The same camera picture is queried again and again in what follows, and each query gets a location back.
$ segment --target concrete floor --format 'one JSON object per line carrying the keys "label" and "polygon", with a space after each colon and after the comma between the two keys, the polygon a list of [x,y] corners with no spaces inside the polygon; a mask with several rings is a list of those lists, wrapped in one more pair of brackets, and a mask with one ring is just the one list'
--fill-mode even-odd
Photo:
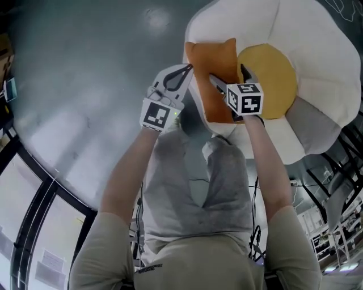
{"label": "concrete floor", "polygon": [[[112,168],[140,130],[147,87],[161,69],[182,61],[186,26],[209,2],[19,1],[11,14],[8,33],[19,94],[12,102],[15,128],[36,160],[91,207],[98,207]],[[320,2],[362,48],[356,28],[361,17],[341,22],[328,2]],[[185,161],[191,179],[205,178],[200,149],[210,134],[191,97],[184,102],[182,124],[191,136]],[[306,168],[314,168],[324,180],[326,164],[315,156],[289,165],[289,175],[314,185]],[[253,185],[252,160],[248,174]],[[191,187],[202,200],[208,184],[191,181]],[[316,186],[311,191],[324,198]],[[299,212],[313,205],[302,187],[295,193]]]}

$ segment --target orange cushion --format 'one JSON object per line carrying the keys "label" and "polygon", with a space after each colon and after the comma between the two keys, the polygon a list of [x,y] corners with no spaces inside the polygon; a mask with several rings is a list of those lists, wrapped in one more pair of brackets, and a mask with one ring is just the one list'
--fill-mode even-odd
{"label": "orange cushion", "polygon": [[185,52],[194,67],[205,117],[208,122],[234,123],[231,109],[222,94],[209,81],[213,74],[226,83],[239,83],[237,73],[236,39],[225,43],[185,43]]}

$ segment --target egg-shaped cushion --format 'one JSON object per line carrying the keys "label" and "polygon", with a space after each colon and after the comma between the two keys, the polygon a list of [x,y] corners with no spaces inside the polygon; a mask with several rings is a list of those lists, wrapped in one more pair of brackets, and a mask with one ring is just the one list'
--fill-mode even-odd
{"label": "egg-shaped cushion", "polygon": [[[295,71],[297,97],[286,118],[282,118],[284,125],[279,127],[276,120],[265,120],[267,132],[285,164],[304,154],[326,151],[340,129],[357,115],[361,95],[359,55],[317,1],[219,0],[199,11],[185,34],[185,41],[194,43],[224,42],[230,38],[236,38],[237,55],[251,46],[271,45]],[[185,53],[184,61],[188,62]],[[215,134],[231,133],[235,124],[205,119],[195,78],[189,88],[206,127]],[[277,142],[274,135],[286,130],[286,126],[293,133],[281,134]],[[300,146],[286,150],[297,143]],[[253,158],[246,145],[240,148],[246,158]]]}

